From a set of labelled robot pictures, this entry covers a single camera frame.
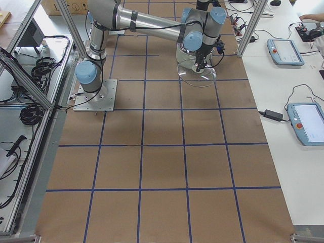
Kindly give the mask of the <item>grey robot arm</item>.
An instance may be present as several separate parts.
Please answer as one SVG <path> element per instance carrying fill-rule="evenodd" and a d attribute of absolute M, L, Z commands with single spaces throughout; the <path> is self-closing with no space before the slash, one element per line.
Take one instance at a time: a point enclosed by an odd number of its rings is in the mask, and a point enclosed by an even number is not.
<path fill-rule="evenodd" d="M 87 59 L 75 68 L 87 102 L 100 102 L 109 90 L 103 80 L 106 59 L 106 42 L 109 31 L 128 30 L 163 39 L 177 44 L 176 59 L 181 81 L 189 85 L 204 82 L 210 86 L 216 81 L 214 50 L 224 55 L 220 31 L 227 13 L 218 2 L 208 8 L 211 1 L 197 1 L 195 8 L 185 8 L 180 22 L 153 16 L 122 7 L 120 1 L 89 1 L 92 32 L 87 48 Z"/>

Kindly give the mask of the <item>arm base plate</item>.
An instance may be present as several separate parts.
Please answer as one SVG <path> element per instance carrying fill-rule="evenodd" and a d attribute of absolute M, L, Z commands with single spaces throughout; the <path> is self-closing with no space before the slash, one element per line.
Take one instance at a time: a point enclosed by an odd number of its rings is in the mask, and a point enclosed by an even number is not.
<path fill-rule="evenodd" d="M 75 112 L 113 112 L 117 90 L 117 79 L 105 79 L 100 92 L 88 94 L 79 85 L 78 92 L 83 93 L 76 97 L 73 110 Z"/>

